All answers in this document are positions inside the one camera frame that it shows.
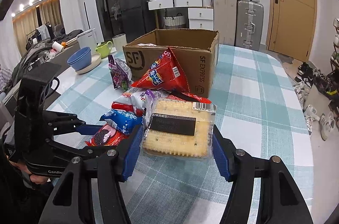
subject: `curtain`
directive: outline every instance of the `curtain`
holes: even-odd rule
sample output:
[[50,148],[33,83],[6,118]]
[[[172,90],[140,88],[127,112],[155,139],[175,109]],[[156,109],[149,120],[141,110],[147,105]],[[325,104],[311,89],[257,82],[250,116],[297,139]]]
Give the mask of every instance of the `curtain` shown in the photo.
[[13,71],[21,60],[17,42],[13,31],[11,10],[0,21],[0,66]]
[[66,34],[73,30],[83,30],[78,0],[60,0],[60,8]]
[[39,9],[42,23],[45,24],[49,22],[53,31],[56,25],[62,24],[60,0],[48,0],[43,2],[39,5]]
[[37,10],[35,7],[13,19],[14,34],[16,36],[18,49],[21,55],[26,53],[26,34],[29,34],[38,26]]

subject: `red snack package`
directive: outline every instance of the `red snack package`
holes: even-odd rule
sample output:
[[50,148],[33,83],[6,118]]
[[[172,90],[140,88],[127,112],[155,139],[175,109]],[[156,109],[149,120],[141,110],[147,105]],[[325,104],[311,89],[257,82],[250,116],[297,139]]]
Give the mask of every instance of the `red snack package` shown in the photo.
[[117,146],[121,140],[128,138],[128,135],[121,133],[109,125],[104,125],[99,129],[89,142],[85,141],[88,146]]
[[[197,95],[195,95],[195,94],[191,94],[191,93],[182,93],[182,94],[185,95],[185,96],[188,96],[188,97],[190,97],[190,98],[195,99],[196,102],[201,102],[201,103],[203,103],[203,104],[211,104],[211,103],[212,103],[209,99],[199,97],[199,96],[197,96]],[[174,96],[174,95],[169,95],[169,96],[167,97],[167,99],[175,99],[175,100],[183,100],[183,101],[185,101],[185,99],[176,97],[176,96]]]
[[163,52],[132,87],[189,92],[186,75],[170,48]]
[[112,109],[118,109],[118,110],[125,110],[125,111],[128,111],[128,112],[133,112],[138,117],[142,117],[142,114],[143,114],[143,111],[141,109],[136,108],[134,110],[133,105],[130,105],[130,104],[120,104],[118,102],[113,102],[111,108]]

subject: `plaid shirt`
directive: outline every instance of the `plaid shirt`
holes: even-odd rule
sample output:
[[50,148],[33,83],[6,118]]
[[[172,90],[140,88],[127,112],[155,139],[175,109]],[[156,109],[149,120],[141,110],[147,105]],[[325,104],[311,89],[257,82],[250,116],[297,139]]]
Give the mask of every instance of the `plaid shirt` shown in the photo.
[[10,69],[0,69],[0,93],[3,92],[11,78],[12,72]]

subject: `beige plate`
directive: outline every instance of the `beige plate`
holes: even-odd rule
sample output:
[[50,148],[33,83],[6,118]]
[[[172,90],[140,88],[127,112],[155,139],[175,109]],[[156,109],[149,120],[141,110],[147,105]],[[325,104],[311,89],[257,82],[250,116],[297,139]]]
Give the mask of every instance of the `beige plate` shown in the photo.
[[87,66],[86,68],[83,68],[82,70],[75,71],[77,74],[84,74],[89,71],[92,71],[95,67],[97,67],[101,62],[101,54],[98,52],[92,55],[92,63]]
[[77,42],[78,42],[77,37],[74,37],[74,38],[72,38],[71,40],[68,40],[68,41],[66,42],[66,45],[70,47],[70,46],[76,44]]

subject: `green mug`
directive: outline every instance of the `green mug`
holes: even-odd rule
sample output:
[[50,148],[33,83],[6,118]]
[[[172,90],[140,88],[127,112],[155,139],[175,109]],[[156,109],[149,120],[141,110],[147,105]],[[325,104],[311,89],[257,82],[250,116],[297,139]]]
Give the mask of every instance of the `green mug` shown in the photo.
[[106,44],[101,44],[98,47],[95,48],[95,51],[101,54],[101,58],[107,57],[113,48],[113,43],[111,41],[108,41]]

